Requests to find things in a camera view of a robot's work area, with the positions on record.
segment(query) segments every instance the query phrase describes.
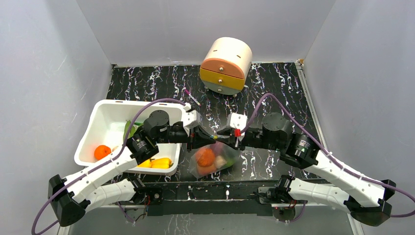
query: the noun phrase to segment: white bracket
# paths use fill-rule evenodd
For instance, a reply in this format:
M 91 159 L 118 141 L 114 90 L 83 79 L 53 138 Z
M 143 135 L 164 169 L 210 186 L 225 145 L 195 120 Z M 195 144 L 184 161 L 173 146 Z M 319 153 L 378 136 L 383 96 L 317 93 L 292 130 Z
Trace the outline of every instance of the white bracket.
M 343 162 L 337 160 L 344 168 L 347 168 L 361 177 L 356 178 L 342 169 L 338 168 L 330 159 L 320 150 L 316 156 L 317 165 L 312 165 L 304 170 L 319 175 L 341 188 L 352 196 L 362 207 L 378 207 L 379 198 L 383 198 L 385 188 L 380 185 L 372 184 L 362 180 L 364 176 L 359 171 L 354 170 Z
M 118 159 L 112 160 L 119 152 L 121 148 L 118 148 L 113 153 L 108 155 L 107 157 L 99 160 L 98 162 L 92 164 L 91 166 L 75 173 L 72 175 L 68 175 L 66 177 L 67 181 L 65 185 L 69 182 L 72 182 L 82 174 L 92 170 L 93 168 L 101 165 L 102 163 L 110 160 L 111 162 L 107 165 L 99 168 L 98 170 L 87 174 L 82 180 L 76 182 L 75 184 L 68 187 L 68 192 L 73 192 L 74 196 L 72 197 L 76 202 L 80 203 L 85 198 L 91 194 L 94 190 L 99 188 L 101 185 L 106 183 L 107 181 L 111 180 L 113 177 L 134 168 L 137 166 L 137 161 L 132 159 L 129 155 L 122 154 Z

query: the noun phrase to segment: white tray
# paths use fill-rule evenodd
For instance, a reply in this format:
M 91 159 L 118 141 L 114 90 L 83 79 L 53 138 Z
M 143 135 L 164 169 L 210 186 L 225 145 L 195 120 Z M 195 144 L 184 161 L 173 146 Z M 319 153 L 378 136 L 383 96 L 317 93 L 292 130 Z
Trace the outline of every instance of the white tray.
M 97 162 L 93 153 L 102 144 L 111 149 L 116 146 L 121 147 L 125 123 L 127 120 L 132 120 L 136 113 L 148 103 L 124 100 L 101 100 L 98 102 L 92 111 L 88 128 L 75 152 L 75 162 L 82 166 L 90 166 Z M 185 113 L 183 106 L 180 104 L 157 103 L 147 108 L 137 118 L 136 122 L 143 123 L 155 110 L 166 111 L 169 114 L 170 125 L 181 121 Z M 135 167 L 127 172 L 173 175 L 176 173 L 181 145 L 177 143 L 158 144 L 159 153 L 153 156 L 152 159 L 170 158 L 173 165 L 169 169 Z M 125 148 L 122 155 L 129 156 L 131 152 L 128 148 Z

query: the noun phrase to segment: cable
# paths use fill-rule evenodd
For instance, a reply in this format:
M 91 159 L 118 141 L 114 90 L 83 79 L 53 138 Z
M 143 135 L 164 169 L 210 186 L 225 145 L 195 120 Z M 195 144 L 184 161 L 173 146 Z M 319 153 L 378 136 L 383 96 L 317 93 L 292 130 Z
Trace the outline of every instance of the cable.
M 118 204 L 118 207 L 121 209 L 122 213 L 124 214 L 125 218 L 126 218 L 128 221 L 130 221 L 131 223 L 133 223 L 133 224 L 134 224 L 134 223 L 135 223 L 134 219 L 133 219 L 133 218 L 131 218 L 131 217 L 127 214 L 127 212 L 125 212 L 125 210 L 124 210 L 124 208 L 121 206 L 120 202 L 117 202 L 117 204 Z
M 392 190 L 395 190 L 395 191 L 397 191 L 397 192 L 400 192 L 400 193 L 402 193 L 403 195 L 405 195 L 405 196 L 407 196 L 407 197 L 409 197 L 414 203 L 415 203 L 415 197 L 413 197 L 412 195 L 410 195 L 408 192 L 406 192 L 406 191 L 404 191 L 404 190 L 402 190 L 402 189 L 399 189 L 399 188 L 396 188 L 396 187 L 393 187 L 393 186 L 390 186 L 390 185 L 387 185 L 387 184 L 384 184 L 384 183 L 382 183 L 382 182 L 379 182 L 379 181 L 376 181 L 376 180 L 373 180 L 373 179 L 370 179 L 370 178 L 367 178 L 367 177 L 364 177 L 363 175 L 359 175 L 359 174 L 356 174 L 356 173 L 354 173 L 353 171 L 351 171 L 351 170 L 349 170 L 349 169 L 347 169 L 347 168 L 344 168 L 343 167 L 343 165 L 341 164 L 341 163 L 339 163 L 338 161 L 337 161 L 337 159 L 326 149 L 326 148 L 324 148 L 324 146 L 316 139 L 316 138 L 314 138 L 303 126 L 301 126 L 292 116 L 291 116 L 291 114 L 288 112 L 288 110 L 282 105 L 282 103 L 273 95 L 273 94 L 271 94 L 271 93 L 266 93 L 266 94 L 264 94 L 262 97 L 261 97 L 261 99 L 259 99 L 259 101 L 258 101 L 258 103 L 256 104 L 256 107 L 255 107 L 255 109 L 254 109 L 254 112 L 252 113 L 252 115 L 251 115 L 251 117 L 249 118 L 249 121 L 248 121 L 248 123 L 247 123 L 247 125 L 245 126 L 245 128 L 244 129 L 242 129 L 241 130 L 241 134 L 242 133 L 244 133 L 248 128 L 249 128 L 249 126 L 253 123 L 253 121 L 254 121 L 254 118 L 255 118 L 255 116 L 256 116 L 256 114 L 258 113 L 258 110 L 259 110 L 259 107 L 262 105 L 262 102 L 264 101 L 264 99 L 266 98 L 266 97 L 268 97 L 268 96 L 270 96 L 270 97 L 272 97 L 276 102 L 277 102 L 277 104 L 278 104 L 278 106 L 283 110 L 283 112 L 284 113 L 286 113 L 287 114 L 287 116 L 289 117 L 289 119 L 297 126 L 297 127 L 299 127 L 299 129 L 303 132 L 303 133 L 305 133 L 314 143 L 316 143 L 316 145 L 323 151 L 323 153 L 334 163 L 334 165 L 336 165 L 338 168 L 340 168 L 340 169 L 342 169 L 342 170 L 344 170 L 344 172 L 347 172 L 348 174 L 350 174 L 350 175 L 352 175 L 352 176 L 354 176 L 354 177 L 356 177 L 356 178 L 360 178 L 360 177 L 362 177 L 362 180 L 364 180 L 364 181 L 366 181 L 366 182 L 370 182 L 370 183 L 372 183 L 372 184 L 377 184 L 377 185 L 380 185 L 380 186 L 382 186 L 382 187 L 384 187 L 384 188 L 390 188 L 390 189 L 392 189 Z M 391 214 L 391 217 L 394 217 L 394 218 L 404 218 L 404 217 L 409 217 L 409 216 L 412 216 L 412 215 L 414 215 L 415 214 L 415 210 L 413 210 L 412 212 L 410 212 L 410 213 L 407 213 L 407 214 Z
M 181 104 L 181 105 L 183 105 L 183 106 L 185 106 L 185 103 L 183 103 L 183 102 L 181 102 L 181 101 L 179 101 L 179 100 L 176 100 L 176 99 L 170 99 L 170 98 L 164 98 L 164 99 L 158 99 L 158 100 L 154 100 L 154 101 L 152 101 L 152 102 L 150 102 L 150 103 L 148 103 L 148 104 L 146 104 L 142 109 L 140 109 L 138 112 L 137 112 L 137 114 L 134 116 L 134 118 L 131 120 L 131 124 L 130 124 L 130 126 L 128 127 L 128 130 L 127 130 L 127 132 L 126 132 L 126 134 L 125 134 L 125 137 L 124 137 L 124 143 L 122 144 L 122 147 L 121 147 L 121 151 L 115 156 L 115 157 L 113 157 L 112 158 L 112 160 L 108 160 L 108 161 L 106 161 L 106 162 L 104 162 L 104 163 L 102 163 L 102 164 L 100 164 L 100 165 L 98 165 L 97 167 L 95 167 L 95 168 L 93 168 L 93 169 L 91 169 L 90 171 L 88 171 L 88 174 L 91 174 L 92 172 L 94 172 L 94 171 L 96 171 L 96 170 L 98 170 L 98 169 L 100 169 L 101 167 L 103 167 L 103 166 L 105 166 L 105 165 L 108 165 L 110 162 L 112 162 L 113 160 L 116 160 L 116 159 L 118 159 L 119 158 L 119 156 L 121 156 L 121 154 L 122 154 L 122 152 L 124 151 L 124 149 L 125 149 L 125 146 L 126 146 L 126 143 L 127 143 L 127 139 L 128 139 L 128 135 L 130 134 L 130 132 L 131 132 L 131 129 L 133 128 L 133 125 L 134 125 L 134 122 L 137 120 L 137 118 L 140 116 L 140 114 L 145 110 L 145 109 L 147 109 L 148 107 L 150 107 L 151 105 L 153 105 L 153 104 L 156 104 L 156 103 L 159 103 L 159 102 L 173 102 L 173 103 L 178 103 L 178 104 Z M 70 187 L 70 186 L 72 186 L 73 184 L 75 184 L 76 182 L 78 182 L 79 180 L 81 180 L 82 178 L 84 178 L 86 176 L 86 174 L 82 174 L 81 176 L 79 176 L 78 178 L 76 178 L 75 180 L 73 180 L 72 182 L 69 182 L 68 184 L 65 184 L 65 186 L 63 186 L 60 190 L 58 190 L 56 193 L 54 193 L 47 201 L 46 201 L 46 203 L 41 207 L 41 209 L 39 210 L 39 212 L 38 212 L 38 214 L 36 215 L 36 217 L 35 217 L 35 220 L 33 221 L 33 225 L 32 225 L 32 235 L 41 235 L 41 234 L 43 234 L 44 232 L 46 232 L 47 230 L 49 230 L 51 227 L 53 227 L 55 224 L 57 224 L 58 223 L 58 220 L 56 220 L 55 222 L 53 222 L 51 225 L 49 225 L 47 228 L 45 228 L 45 229 L 43 229 L 40 233 L 36 233 L 35 232 L 35 230 L 36 230 L 36 225 L 37 225 L 37 223 L 38 223 L 38 221 L 39 221 L 39 218 L 40 218 L 40 216 L 42 215 L 42 213 L 43 213 L 43 211 L 46 209 L 46 207 L 55 199 L 55 197 L 57 196 L 57 195 L 59 195 L 61 192 L 63 192 L 64 190 L 66 190 L 68 187 Z
M 304 203 L 302 204 L 302 208 L 301 208 L 301 212 L 299 214 L 299 216 L 297 218 L 294 218 L 293 220 L 288 220 L 288 222 L 292 223 L 292 222 L 296 222 L 297 220 L 299 220 L 302 216 L 302 214 L 304 214 L 305 211 L 305 204 L 307 204 L 307 201 L 304 201 Z
M 143 213 L 143 214 L 139 215 L 139 216 L 137 217 L 137 219 L 136 219 L 136 221 L 135 221 L 135 222 L 137 222 L 137 221 L 138 221 L 138 219 L 140 219 L 140 217 L 142 217 L 142 216 L 143 216 L 143 219 L 144 219 L 144 218 L 145 218 L 145 215 L 146 215 L 146 213 Z

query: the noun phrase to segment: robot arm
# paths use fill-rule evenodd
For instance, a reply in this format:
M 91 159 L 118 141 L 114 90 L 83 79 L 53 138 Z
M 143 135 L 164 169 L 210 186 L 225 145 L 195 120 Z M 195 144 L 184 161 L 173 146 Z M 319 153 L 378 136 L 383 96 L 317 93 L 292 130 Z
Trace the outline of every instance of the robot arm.
M 134 183 L 134 180 L 102 185 L 156 155 L 159 152 L 157 143 L 187 143 L 188 150 L 215 143 L 215 140 L 200 127 L 200 115 L 196 111 L 190 111 L 187 115 L 186 121 L 170 126 L 166 112 L 154 111 L 143 126 L 127 140 L 126 146 L 131 151 L 131 155 L 121 154 L 114 160 L 114 156 L 122 151 L 122 149 L 116 150 L 94 165 L 64 179 L 59 175 L 52 177 L 49 181 L 49 196 L 68 182 L 89 172 L 51 203 L 61 226 L 75 223 L 86 212 L 101 205 L 122 200 L 137 202 L 137 198 L 143 199 L 142 187 Z M 246 116 L 230 114 L 226 128 L 218 132 L 219 135 L 229 137 L 218 138 L 216 141 L 241 150 L 245 147 L 279 150 L 280 159 L 287 164 L 320 175 L 338 186 L 316 185 L 294 177 L 283 176 L 277 187 L 269 188 L 264 193 L 263 197 L 269 202 L 314 201 L 349 212 L 355 219 L 372 226 L 378 226 L 389 218 L 392 207 L 386 200 L 394 192 L 378 185 L 368 184 L 335 167 L 307 136 L 293 133 L 292 124 L 282 115 L 268 114 L 264 117 L 262 129 L 248 128 L 241 134 L 239 130 L 245 127 L 246 122 Z
M 93 165 L 65 178 L 59 175 L 49 180 L 49 198 L 65 185 L 71 183 L 52 202 L 52 208 L 61 226 L 68 226 L 83 215 L 101 205 L 130 201 L 142 194 L 134 181 L 121 181 L 117 184 L 102 186 L 115 176 L 153 157 L 159 152 L 157 143 L 187 143 L 187 149 L 199 148 L 215 143 L 215 140 L 199 125 L 200 115 L 196 111 L 187 112 L 184 122 L 176 122 L 170 126 L 169 116 L 165 111 L 152 112 L 143 125 L 126 142 L 131 151 L 129 154 L 120 154 L 123 148 L 118 148 L 110 155 Z
M 248 128 L 245 133 L 247 117 L 232 113 L 227 126 L 218 131 L 217 141 L 232 148 L 244 150 L 245 147 L 278 150 L 280 159 L 288 165 L 304 169 L 328 180 L 336 187 L 310 184 L 294 177 L 283 177 L 279 186 L 264 195 L 273 199 L 309 200 L 339 208 L 349 212 L 362 223 L 378 226 L 391 215 L 392 206 L 386 201 L 394 191 L 380 185 L 362 180 L 362 173 L 340 162 L 345 168 L 360 176 L 356 178 L 340 169 L 306 135 L 293 133 L 292 123 L 281 114 L 270 113 L 263 118 L 262 128 Z M 390 180 L 382 183 L 396 186 Z

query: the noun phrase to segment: plastic bag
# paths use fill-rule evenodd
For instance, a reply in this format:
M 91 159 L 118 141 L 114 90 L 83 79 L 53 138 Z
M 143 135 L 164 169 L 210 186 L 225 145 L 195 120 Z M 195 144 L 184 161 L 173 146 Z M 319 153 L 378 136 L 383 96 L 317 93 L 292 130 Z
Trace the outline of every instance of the plastic bag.
M 189 171 L 199 179 L 226 169 L 236 162 L 240 152 L 221 142 L 204 146 L 191 157 Z

